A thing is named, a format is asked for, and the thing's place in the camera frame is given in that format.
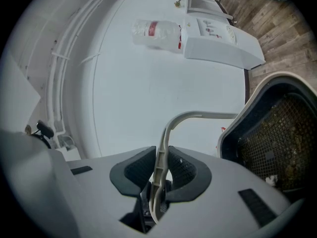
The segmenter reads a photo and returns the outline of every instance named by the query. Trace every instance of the red label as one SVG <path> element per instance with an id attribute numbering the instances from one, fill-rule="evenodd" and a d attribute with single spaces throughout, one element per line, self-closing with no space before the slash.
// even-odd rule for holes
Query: red label
<path id="1" fill-rule="evenodd" d="M 150 24 L 149 36 L 154 36 L 155 28 L 156 28 L 157 24 L 158 24 L 157 21 L 153 21 L 153 22 Z"/>

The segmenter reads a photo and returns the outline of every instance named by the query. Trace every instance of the wooden floor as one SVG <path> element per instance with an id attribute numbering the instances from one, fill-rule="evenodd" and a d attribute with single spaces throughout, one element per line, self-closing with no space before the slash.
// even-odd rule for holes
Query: wooden floor
<path id="1" fill-rule="evenodd" d="M 317 43 L 304 18 L 290 1 L 220 0 L 234 26 L 255 36 L 266 63 L 249 71 L 250 94 L 275 71 L 290 71 L 317 90 Z"/>

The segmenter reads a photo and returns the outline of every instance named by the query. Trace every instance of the white floor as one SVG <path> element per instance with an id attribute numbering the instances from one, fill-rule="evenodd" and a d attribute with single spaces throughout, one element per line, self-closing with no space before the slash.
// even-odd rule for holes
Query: white floor
<path id="1" fill-rule="evenodd" d="M 78 53 L 81 59 L 100 53 L 82 64 L 83 68 L 76 68 L 77 74 L 82 71 L 91 78 L 90 83 L 74 78 L 81 80 L 78 86 L 81 94 L 76 92 L 81 103 L 74 111 L 80 112 L 75 119 L 86 157 L 158 146 L 167 122 L 185 111 L 239 113 L 242 110 L 245 101 L 242 69 L 185 59 L 182 54 L 132 43 L 131 26 L 137 18 L 170 20 L 182 25 L 186 14 L 183 8 L 174 6 L 177 0 L 114 1 L 113 12 L 108 12 L 110 2 L 108 5 L 103 2 L 91 17 L 90 24 L 101 23 L 93 33 L 88 31 L 92 27 L 83 31 L 86 40 L 82 46 L 87 51 Z M 172 132 L 170 145 L 215 155 L 221 127 L 230 123 L 230 120 L 186 120 Z"/>

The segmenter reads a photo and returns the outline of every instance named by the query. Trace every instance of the plastic bag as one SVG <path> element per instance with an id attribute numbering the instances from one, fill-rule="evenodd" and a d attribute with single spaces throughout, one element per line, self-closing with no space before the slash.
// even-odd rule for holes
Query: plastic bag
<path id="1" fill-rule="evenodd" d="M 169 51 L 180 49 L 181 28 L 171 21 L 137 19 L 132 26 L 133 43 Z"/>

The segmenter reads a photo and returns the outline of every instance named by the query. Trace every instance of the white plastic bag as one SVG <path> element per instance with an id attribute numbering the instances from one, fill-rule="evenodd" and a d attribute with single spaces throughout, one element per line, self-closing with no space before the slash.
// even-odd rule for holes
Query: white plastic bag
<path id="1" fill-rule="evenodd" d="M 169 51 L 180 49 L 181 28 L 171 21 L 137 19 L 132 26 L 133 43 Z"/>

